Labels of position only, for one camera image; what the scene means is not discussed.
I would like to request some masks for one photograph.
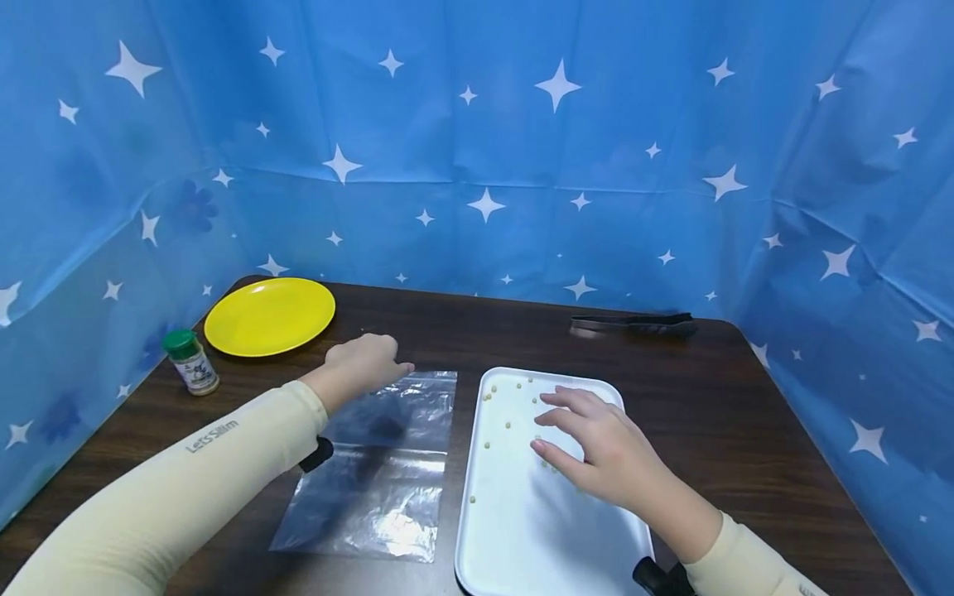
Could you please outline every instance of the blue curtain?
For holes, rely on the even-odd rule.
[[[732,321],[944,593],[951,31],[944,0],[0,3],[0,524],[267,272]]]

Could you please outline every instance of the clear plastic bag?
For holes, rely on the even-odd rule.
[[[412,373],[339,410],[271,550],[431,563],[457,373]]]

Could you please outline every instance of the spice jar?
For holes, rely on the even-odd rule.
[[[218,375],[191,329],[176,329],[162,340],[162,349],[176,367],[189,393],[209,395],[218,389]]]

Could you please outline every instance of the white tray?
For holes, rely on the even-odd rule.
[[[533,398],[558,384],[623,407],[619,392],[602,380],[503,367],[481,379],[454,561],[472,596],[646,594],[632,578],[639,560],[653,556],[646,524],[579,492],[530,449],[540,435],[583,457],[569,435],[533,422],[550,409]]]

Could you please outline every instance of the arm sleeve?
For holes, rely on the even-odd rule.
[[[685,567],[699,596],[827,596],[752,530],[725,513],[713,547]]]
[[[5,596],[156,596],[328,421],[300,381],[272,389],[99,491],[36,550]]]

